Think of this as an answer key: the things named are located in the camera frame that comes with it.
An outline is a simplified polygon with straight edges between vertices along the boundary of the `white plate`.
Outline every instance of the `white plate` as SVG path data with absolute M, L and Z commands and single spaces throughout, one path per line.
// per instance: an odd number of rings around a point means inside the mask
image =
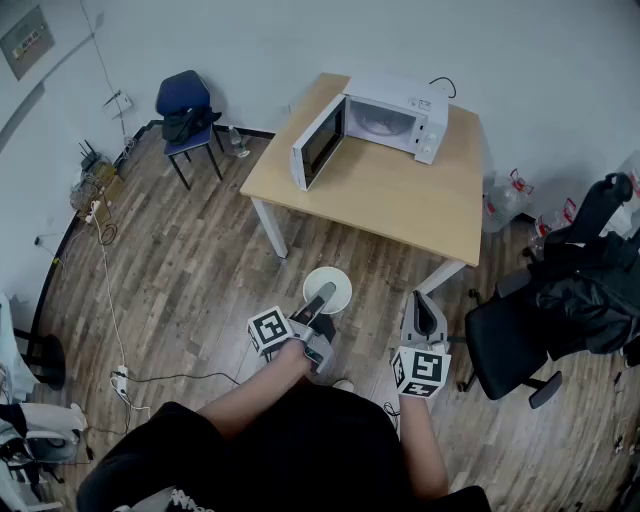
M 336 285 L 336 291 L 329 299 L 329 302 L 322 310 L 327 315 L 335 315 L 347 307 L 351 300 L 353 290 L 351 281 L 342 270 L 335 267 L 320 267 L 307 276 L 302 285 L 302 295 L 305 302 L 313 297 L 325 283 Z

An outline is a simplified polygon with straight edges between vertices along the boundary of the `blue chair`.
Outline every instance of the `blue chair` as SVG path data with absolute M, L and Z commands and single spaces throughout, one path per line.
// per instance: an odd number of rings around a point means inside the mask
M 170 76 L 162 81 L 156 98 L 156 112 L 164 117 L 184 108 L 208 107 L 210 104 L 211 96 L 209 95 L 209 89 L 207 89 L 207 86 L 198 73 L 193 70 L 189 70 Z M 204 146 L 206 148 L 209 158 L 213 163 L 213 167 L 216 170 L 216 174 L 218 175 L 218 178 L 220 178 L 220 181 L 222 181 L 220 169 L 218 168 L 215 158 L 213 158 L 213 153 L 209 146 L 211 132 L 216 136 L 218 146 L 220 146 L 220 149 L 224 152 L 222 142 L 220 141 L 220 137 L 218 136 L 218 132 L 216 131 L 213 123 L 209 128 L 189 137 L 184 144 L 174 146 L 167 142 L 167 145 L 164 148 L 164 154 L 169 157 L 169 161 L 178 173 L 178 176 L 182 180 L 182 183 L 184 183 L 184 186 L 187 187 L 187 190 L 191 190 L 191 188 L 180 172 L 180 168 L 178 167 L 178 164 L 176 164 L 174 156 L 178 153 L 184 153 L 187 160 L 191 162 L 191 158 L 187 151 L 200 146 Z

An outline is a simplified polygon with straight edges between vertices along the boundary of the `shoe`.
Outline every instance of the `shoe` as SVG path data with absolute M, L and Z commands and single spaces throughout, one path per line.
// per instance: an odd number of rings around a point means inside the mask
M 341 389 L 342 391 L 346 391 L 348 393 L 353 393 L 356 387 L 353 385 L 353 382 L 347 379 L 342 379 L 336 382 L 332 388 Z

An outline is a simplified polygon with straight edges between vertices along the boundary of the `white microwave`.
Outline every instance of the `white microwave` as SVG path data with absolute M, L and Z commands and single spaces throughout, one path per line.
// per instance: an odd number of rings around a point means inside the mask
M 351 78 L 291 148 L 291 174 L 308 190 L 348 135 L 383 144 L 430 164 L 449 118 L 439 90 L 400 79 Z

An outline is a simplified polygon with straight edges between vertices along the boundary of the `hand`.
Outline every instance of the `hand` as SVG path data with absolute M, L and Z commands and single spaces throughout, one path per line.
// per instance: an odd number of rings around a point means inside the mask
M 276 359 L 289 364 L 301 361 L 307 361 L 309 365 L 311 364 L 311 361 L 304 355 L 304 343 L 295 338 L 290 338 L 282 345 L 282 348 L 276 355 Z

